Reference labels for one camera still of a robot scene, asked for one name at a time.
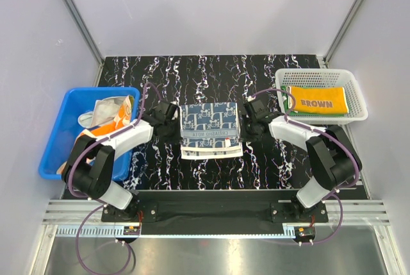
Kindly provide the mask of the blue white patterned towel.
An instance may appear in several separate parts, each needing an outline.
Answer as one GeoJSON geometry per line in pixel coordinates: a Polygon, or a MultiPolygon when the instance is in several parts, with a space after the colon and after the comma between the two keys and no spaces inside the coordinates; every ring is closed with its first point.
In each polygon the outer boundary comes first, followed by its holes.
{"type": "Polygon", "coordinates": [[[212,160],[243,156],[235,102],[180,106],[181,158],[212,160]]]}

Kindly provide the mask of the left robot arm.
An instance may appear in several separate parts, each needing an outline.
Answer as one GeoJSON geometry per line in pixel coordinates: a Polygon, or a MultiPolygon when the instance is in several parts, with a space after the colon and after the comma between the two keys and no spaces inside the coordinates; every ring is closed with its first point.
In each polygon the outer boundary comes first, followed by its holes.
{"type": "Polygon", "coordinates": [[[80,136],[63,166],[62,180],[72,195],[111,205],[121,219],[133,220],[138,215],[138,205],[132,201],[135,195],[112,180],[115,161],[154,137],[179,143],[179,113],[178,105],[161,100],[152,110],[102,138],[80,136]]]}

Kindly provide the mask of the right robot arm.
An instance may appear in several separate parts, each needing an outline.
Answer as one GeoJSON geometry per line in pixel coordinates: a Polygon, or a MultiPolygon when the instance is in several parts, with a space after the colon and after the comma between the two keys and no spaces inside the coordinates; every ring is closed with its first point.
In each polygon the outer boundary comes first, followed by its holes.
{"type": "Polygon", "coordinates": [[[357,183],[362,163],[340,126],[321,128],[304,124],[270,111],[259,99],[245,102],[244,108],[243,141],[255,142],[269,134],[307,152],[312,177],[298,190],[290,207],[297,221],[308,220],[317,204],[337,190],[357,183]]]}

